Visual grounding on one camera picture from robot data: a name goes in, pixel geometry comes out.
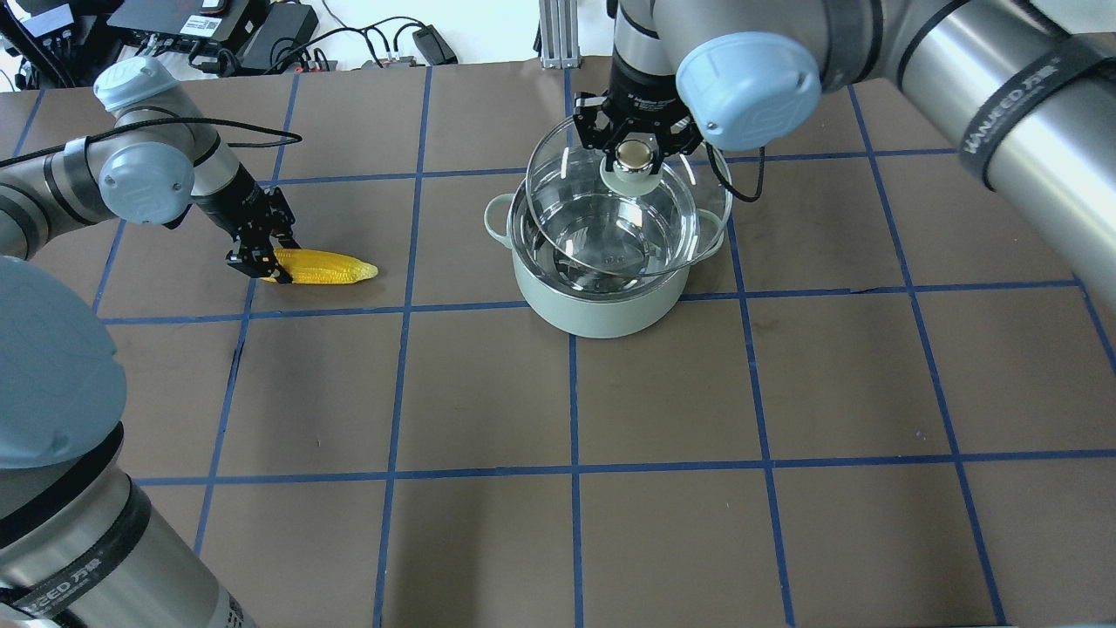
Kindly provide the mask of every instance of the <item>black cable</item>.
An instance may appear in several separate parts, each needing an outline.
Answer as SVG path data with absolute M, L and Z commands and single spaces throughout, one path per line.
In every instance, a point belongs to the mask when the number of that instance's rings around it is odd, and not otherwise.
M 419 28 L 426 28 L 426 25 L 424 25 L 424 23 L 422 23 L 422 22 L 407 22 L 407 23 L 405 23 L 405 25 L 401 26 L 401 27 L 398 28 L 398 30 L 396 30 L 396 31 L 395 31 L 395 37 L 394 37 L 394 38 L 392 39 L 392 46 L 394 46 L 394 48 L 393 48 L 393 49 L 394 49 L 394 50 L 395 50 L 396 52 L 398 52 L 398 51 L 400 51 L 400 36 L 401 36 L 401 35 L 403 35 L 403 31 L 404 31 L 404 30 L 406 30 L 406 29 L 408 29 L 408 28 L 411 28 L 411 27 L 419 27 Z
M 760 146 L 759 172 L 756 175 L 756 194 L 749 196 L 740 192 L 740 190 L 733 187 L 732 183 L 729 183 L 729 180 L 721 172 L 721 166 L 716 162 L 716 153 L 714 152 L 713 144 L 708 142 L 705 143 L 705 154 L 709 155 L 709 164 L 713 168 L 713 174 L 716 175 L 716 180 L 720 181 L 721 185 L 723 185 L 725 190 L 729 190 L 729 193 L 744 202 L 756 202 L 760 200 L 761 195 L 763 195 L 763 162 L 767 157 L 764 148 L 766 146 Z
M 314 49 L 314 62 L 317 64 L 319 70 L 330 71 L 329 58 L 326 57 L 326 54 L 321 51 L 321 48 Z
M 221 62 L 222 59 L 224 59 L 225 62 L 221 64 L 221 76 L 227 77 L 237 74 L 237 70 L 240 69 L 240 60 L 237 59 L 237 55 L 234 55 L 232 50 L 223 46 L 217 51 L 218 62 Z
M 374 26 L 369 26 L 368 30 L 375 30 L 376 33 L 379 35 L 379 40 L 384 42 L 384 52 L 391 52 L 392 49 L 387 47 L 387 36 L 384 35 L 384 31 L 379 30 L 378 28 L 376 28 Z M 364 38 L 368 39 L 368 33 L 367 32 L 364 33 Z
M 295 55 L 301 55 L 310 46 L 314 46 L 315 44 L 321 41 L 323 39 L 326 39 L 327 37 L 331 37 L 334 35 L 337 35 L 338 32 L 358 32 L 360 35 L 366 35 L 367 31 L 371 30 L 374 26 L 377 26 L 377 25 L 366 26 L 364 28 L 340 27 L 340 28 L 335 28 L 333 30 L 328 30 L 328 31 L 326 31 L 326 32 L 324 32 L 324 33 L 315 37 L 314 39 L 307 41 L 306 44 L 302 44 L 301 46 L 292 48 L 289 52 L 287 52 L 287 55 L 285 57 L 280 58 L 278 61 L 276 61 L 275 64 L 272 64 L 271 67 L 269 67 L 267 69 L 267 71 L 264 71 L 263 74 L 273 74 L 280 67 L 285 67 L 287 64 L 289 64 L 292 56 L 295 56 Z M 384 64 L 379 60 L 379 57 L 376 56 L 376 49 L 372 45 L 372 39 L 368 39 L 368 37 L 365 36 L 365 42 L 368 45 L 368 52 L 372 55 L 372 60 L 376 61 L 377 66 L 384 67 Z
M 162 40 L 162 42 L 160 44 L 158 49 L 155 50 L 155 54 L 152 55 L 152 57 L 157 57 L 160 55 L 165 55 L 166 52 L 170 52 L 171 50 L 173 50 L 174 47 L 177 46 L 177 45 L 179 45 L 179 38 L 177 37 L 173 37 L 173 38 L 172 37 L 167 37 L 166 39 Z
M 349 25 L 343 22 L 341 19 L 337 17 L 337 13 L 335 13 L 334 10 L 329 8 L 329 2 L 326 2 L 326 0 L 321 0 L 321 6 L 326 8 L 326 12 L 329 13 L 329 17 L 334 18 L 335 22 L 344 26 L 345 28 L 349 28 Z
M 292 133 L 290 131 L 280 131 L 278 128 L 269 128 L 267 126 L 258 126 L 256 124 L 248 124 L 247 122 L 237 122 L 234 119 L 221 119 L 218 117 L 161 117 L 157 119 L 144 119 L 141 122 L 133 122 L 131 124 L 125 124 L 123 126 L 117 126 L 104 133 L 97 133 L 96 135 L 89 135 L 86 137 L 88 144 L 94 144 L 96 142 L 102 142 L 109 137 L 115 137 L 117 135 L 123 135 L 129 131 L 136 131 L 138 128 L 146 128 L 148 126 L 164 126 L 167 124 L 212 124 L 213 126 L 231 126 L 233 128 L 243 128 L 244 131 L 252 131 L 253 133 L 262 133 L 264 135 L 275 135 L 277 137 L 283 137 L 278 142 L 230 142 L 230 148 L 271 148 L 275 146 L 287 146 L 290 144 L 297 144 L 302 141 L 302 136 L 298 133 Z M 25 161 L 30 161 L 32 158 L 38 158 L 41 156 L 51 155 L 59 153 L 66 148 L 66 144 L 58 144 L 57 146 L 50 146 L 48 148 L 42 148 L 40 151 L 35 151 L 33 153 L 28 153 L 26 155 L 19 155 L 11 158 L 6 158 L 0 161 L 0 168 L 8 167 L 9 165 L 15 165 L 17 163 L 22 163 Z

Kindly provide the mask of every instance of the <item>black strap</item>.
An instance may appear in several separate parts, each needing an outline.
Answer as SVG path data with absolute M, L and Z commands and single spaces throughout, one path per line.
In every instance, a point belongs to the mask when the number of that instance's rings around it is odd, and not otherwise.
M 912 37 L 911 41 L 907 42 L 906 49 L 903 50 L 903 55 L 899 57 L 899 66 L 895 70 L 895 86 L 899 88 L 899 91 L 903 90 L 903 77 L 906 76 L 906 65 L 911 61 L 911 56 L 914 55 L 914 51 L 922 45 L 922 40 L 930 35 L 930 31 L 937 28 L 937 25 L 942 23 L 942 20 L 950 17 L 953 15 L 953 11 L 956 11 L 968 3 L 969 0 L 952 0 L 949 4 L 942 7 L 936 13 L 931 16 L 930 19 L 926 20 L 926 23 L 922 25 L 922 28 L 914 33 L 914 37 Z
M 22 194 L 25 197 L 30 197 L 19 187 L 13 187 L 6 183 L 0 183 L 0 187 L 8 187 Z M 0 213 L 8 214 L 19 225 L 19 230 L 23 232 L 23 239 L 27 240 L 27 257 L 25 259 L 30 259 L 44 244 L 42 236 L 39 234 L 39 225 L 35 223 L 35 219 L 31 218 L 31 214 L 22 205 L 3 194 L 0 194 Z
M 867 28 L 862 10 L 838 10 L 847 7 L 833 7 L 825 3 L 826 22 L 829 25 L 829 50 L 826 54 L 825 67 L 821 68 L 821 89 L 834 91 L 852 83 L 859 83 L 875 67 L 879 58 L 879 45 L 883 39 L 883 16 L 879 0 L 869 2 L 872 9 L 872 40 L 865 41 Z
M 147 530 L 151 513 L 151 500 L 133 483 L 121 514 L 92 548 L 54 576 L 19 591 L 22 595 L 8 606 L 35 619 L 61 615 L 128 558 Z
M 988 165 L 1008 133 L 1059 89 L 1114 59 L 1113 50 L 1093 37 L 1075 35 L 1060 41 L 981 105 L 961 137 L 961 164 L 992 190 Z

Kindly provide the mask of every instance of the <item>pot handle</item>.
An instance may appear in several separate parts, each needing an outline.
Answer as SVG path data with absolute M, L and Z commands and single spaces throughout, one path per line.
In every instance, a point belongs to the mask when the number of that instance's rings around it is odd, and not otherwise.
M 709 250 L 705 251 L 701 257 L 699 257 L 698 259 L 695 259 L 693 261 L 694 263 L 698 263 L 699 261 L 705 261 L 710 257 L 713 257 L 714 254 L 716 254 L 716 252 L 719 250 L 721 250 L 721 244 L 724 243 L 724 231 L 725 231 L 724 224 L 721 222 L 721 216 L 718 215 L 718 214 L 715 214 L 715 213 L 713 213 L 712 211 L 709 211 L 708 209 L 699 209 L 698 210 L 698 216 L 699 218 L 704 218 L 705 220 L 709 220 L 710 222 L 713 222 L 714 224 L 716 224 L 718 229 L 719 229 L 719 232 L 718 232 L 718 235 L 716 235 L 716 241 L 713 242 L 713 245 L 711 245 L 709 248 Z
M 491 213 L 492 210 L 500 206 L 501 204 L 508 205 L 509 216 L 511 214 L 511 201 L 516 197 L 516 194 L 500 194 L 499 196 L 489 201 L 488 205 L 484 207 L 484 230 L 492 235 L 492 239 L 500 242 L 507 248 L 511 248 L 511 238 L 507 233 L 498 233 L 496 229 L 492 228 Z

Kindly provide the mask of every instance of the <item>light blue cap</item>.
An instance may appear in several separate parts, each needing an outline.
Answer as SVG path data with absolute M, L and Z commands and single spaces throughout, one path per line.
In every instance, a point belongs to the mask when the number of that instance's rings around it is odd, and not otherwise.
M 46 270 L 0 257 L 0 470 L 77 458 L 124 413 L 116 346 Z
M 93 83 L 93 93 L 105 110 L 134 105 L 173 88 L 179 80 L 153 57 L 132 57 L 113 64 Z
M 128 222 L 165 224 L 182 215 L 194 186 L 194 165 L 182 151 L 140 142 L 113 153 L 97 176 L 100 197 Z
M 709 143 L 747 151 L 790 133 L 821 97 L 818 62 L 775 32 L 733 32 L 698 46 L 677 71 L 679 95 Z

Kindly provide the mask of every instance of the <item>electronic device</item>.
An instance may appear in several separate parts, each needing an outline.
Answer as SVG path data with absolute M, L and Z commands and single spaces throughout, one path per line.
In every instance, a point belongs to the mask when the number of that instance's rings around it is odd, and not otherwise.
M 229 8 L 229 0 L 202 0 L 203 16 L 220 16 Z
M 458 62 L 458 55 L 433 26 L 426 25 L 415 30 L 412 38 L 427 64 L 444 66 Z
M 201 42 L 199 52 L 217 56 L 223 48 L 240 50 L 252 31 L 263 25 L 268 0 L 227 0 L 221 16 L 203 13 L 205 0 L 124 0 L 108 19 L 122 29 L 125 41 L 141 46 L 152 35 L 171 38 L 171 50 L 190 52 Z
M 268 71 L 285 50 L 297 48 L 314 37 L 318 16 L 306 4 L 276 2 L 268 11 L 263 26 L 256 30 L 251 41 L 240 54 L 238 75 L 257 75 Z M 286 69 L 289 62 L 280 69 Z

